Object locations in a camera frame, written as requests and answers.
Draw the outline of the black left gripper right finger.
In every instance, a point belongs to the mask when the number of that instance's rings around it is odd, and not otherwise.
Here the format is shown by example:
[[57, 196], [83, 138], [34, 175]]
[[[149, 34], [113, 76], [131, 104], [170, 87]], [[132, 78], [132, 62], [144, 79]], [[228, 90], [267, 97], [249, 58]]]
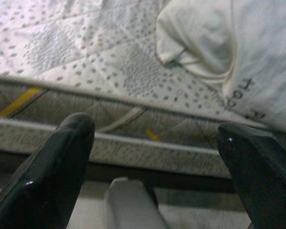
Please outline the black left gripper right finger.
[[286, 229], [286, 150], [268, 133], [220, 124], [217, 147], [255, 229]]

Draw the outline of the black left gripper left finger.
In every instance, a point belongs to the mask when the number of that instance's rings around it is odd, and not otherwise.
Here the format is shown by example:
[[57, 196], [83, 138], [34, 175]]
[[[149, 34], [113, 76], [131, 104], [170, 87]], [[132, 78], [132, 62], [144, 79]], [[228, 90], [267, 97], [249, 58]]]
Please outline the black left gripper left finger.
[[0, 229], [64, 229], [82, 187], [94, 142], [86, 113], [66, 117], [0, 191]]

